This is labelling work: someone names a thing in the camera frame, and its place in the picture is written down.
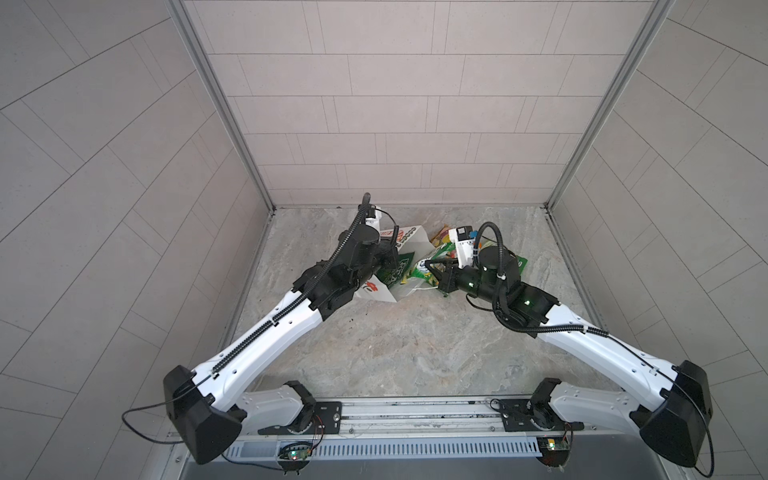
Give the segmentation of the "orange Fox's fruits candy bag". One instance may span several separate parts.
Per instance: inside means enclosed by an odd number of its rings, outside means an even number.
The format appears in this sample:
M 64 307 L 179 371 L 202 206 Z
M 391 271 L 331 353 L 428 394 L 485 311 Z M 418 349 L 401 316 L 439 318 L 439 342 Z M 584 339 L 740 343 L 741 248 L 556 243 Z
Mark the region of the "orange Fox's fruits candy bag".
M 435 248 L 440 248 L 442 245 L 445 245 L 447 243 L 450 243 L 450 236 L 449 231 L 451 227 L 449 225 L 444 225 L 438 233 L 436 233 L 430 240 L 431 244 Z

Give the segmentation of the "green Fox's spring tea bag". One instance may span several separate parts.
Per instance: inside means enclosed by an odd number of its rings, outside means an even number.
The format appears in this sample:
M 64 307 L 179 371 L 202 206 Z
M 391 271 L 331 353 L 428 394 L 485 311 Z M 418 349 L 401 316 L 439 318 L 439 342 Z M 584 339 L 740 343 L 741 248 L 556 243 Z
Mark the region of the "green Fox's spring tea bag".
M 517 255 L 512 255 L 510 259 L 513 260 L 515 265 L 517 266 L 517 275 L 519 277 L 522 277 L 523 272 L 525 271 L 525 268 L 528 264 L 528 260 L 525 257 L 521 257 Z

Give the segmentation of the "green Real crisps bag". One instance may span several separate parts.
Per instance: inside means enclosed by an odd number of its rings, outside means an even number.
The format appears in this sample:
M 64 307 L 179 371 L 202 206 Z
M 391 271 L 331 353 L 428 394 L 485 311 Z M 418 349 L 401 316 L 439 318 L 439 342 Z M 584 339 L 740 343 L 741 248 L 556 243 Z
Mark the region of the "green Real crisps bag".
M 398 256 L 397 263 L 394 266 L 382 267 L 375 274 L 388 289 L 401 284 L 413 265 L 414 253 L 408 252 Z

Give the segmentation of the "white paper bag with flower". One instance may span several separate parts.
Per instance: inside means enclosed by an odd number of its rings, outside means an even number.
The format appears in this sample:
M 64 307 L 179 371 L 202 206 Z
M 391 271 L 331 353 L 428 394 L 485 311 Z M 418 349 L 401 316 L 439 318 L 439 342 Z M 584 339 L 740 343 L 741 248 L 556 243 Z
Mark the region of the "white paper bag with flower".
M 421 225 L 401 227 L 397 241 L 398 260 L 395 267 L 382 267 L 355 293 L 360 299 L 396 303 L 413 291 L 423 288 L 426 281 L 410 276 L 420 260 L 434 249 Z

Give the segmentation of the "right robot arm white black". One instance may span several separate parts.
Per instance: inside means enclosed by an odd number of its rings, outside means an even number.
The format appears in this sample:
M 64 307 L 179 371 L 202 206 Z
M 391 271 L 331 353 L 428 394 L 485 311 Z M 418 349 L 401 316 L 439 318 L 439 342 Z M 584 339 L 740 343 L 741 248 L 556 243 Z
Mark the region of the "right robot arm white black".
M 439 258 L 420 265 L 440 291 L 460 290 L 485 301 L 485 310 L 504 328 L 570 353 L 617 385 L 605 391 L 542 380 L 526 407 L 538 429 L 602 426 L 635 435 L 686 468 L 695 467 L 702 447 L 713 444 L 708 377 L 695 363 L 656 358 L 581 318 L 555 296 L 523 282 L 518 260 L 507 249 L 486 248 L 469 263 Z

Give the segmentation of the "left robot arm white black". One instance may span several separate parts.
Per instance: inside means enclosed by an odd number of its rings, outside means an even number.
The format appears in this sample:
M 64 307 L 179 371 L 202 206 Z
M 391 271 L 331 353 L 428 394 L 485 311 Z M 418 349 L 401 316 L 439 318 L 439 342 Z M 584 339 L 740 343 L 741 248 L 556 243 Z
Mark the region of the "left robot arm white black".
M 248 397 L 246 389 L 290 345 L 319 326 L 382 267 L 398 263 L 396 233 L 367 223 L 344 231 L 328 260 L 305 270 L 269 313 L 238 340 L 193 369 L 163 380 L 165 408 L 194 460 L 206 464 L 243 433 L 268 427 L 313 430 L 316 401 L 298 381 Z

